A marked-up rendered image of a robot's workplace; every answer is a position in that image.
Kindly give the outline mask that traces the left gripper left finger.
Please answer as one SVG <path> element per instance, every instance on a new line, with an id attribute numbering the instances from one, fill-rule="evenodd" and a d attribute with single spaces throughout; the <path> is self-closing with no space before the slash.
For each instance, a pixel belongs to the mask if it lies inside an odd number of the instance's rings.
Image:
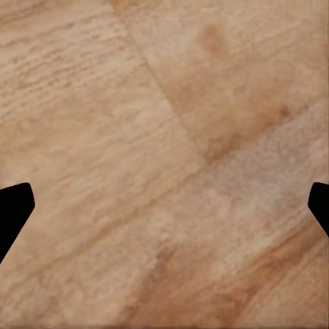
<path id="1" fill-rule="evenodd" d="M 29 182 L 0 190 L 0 264 L 35 208 Z"/>

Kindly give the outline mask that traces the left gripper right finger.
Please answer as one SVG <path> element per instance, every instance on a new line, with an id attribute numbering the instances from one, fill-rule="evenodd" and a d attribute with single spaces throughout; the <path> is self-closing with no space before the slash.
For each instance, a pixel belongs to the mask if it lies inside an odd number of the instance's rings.
<path id="1" fill-rule="evenodd" d="M 329 184 L 313 183 L 308 207 L 329 236 Z"/>

